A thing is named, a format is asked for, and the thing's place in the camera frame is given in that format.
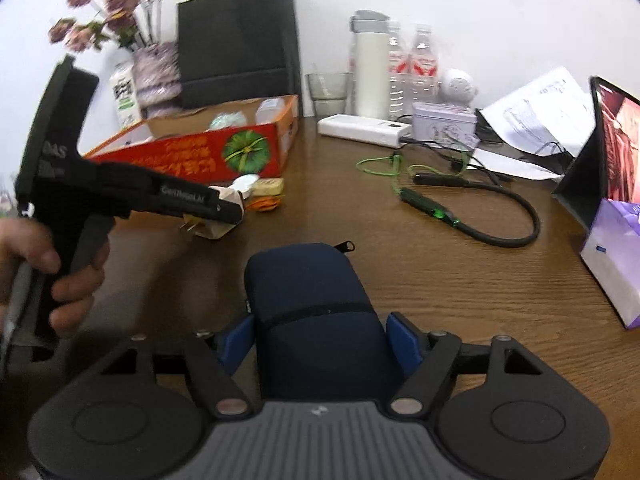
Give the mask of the left hand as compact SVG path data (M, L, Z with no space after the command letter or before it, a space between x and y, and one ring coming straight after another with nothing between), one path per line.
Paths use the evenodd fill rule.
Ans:
M61 305L49 321L55 333L66 339L78 331L94 303L94 293L104 282L104 266L110 255L106 240L88 266L64 276L52 286L52 298ZM14 278L21 263L28 262L44 274L57 274L61 259L53 247L50 231L27 218L1 219L1 317L9 307Z

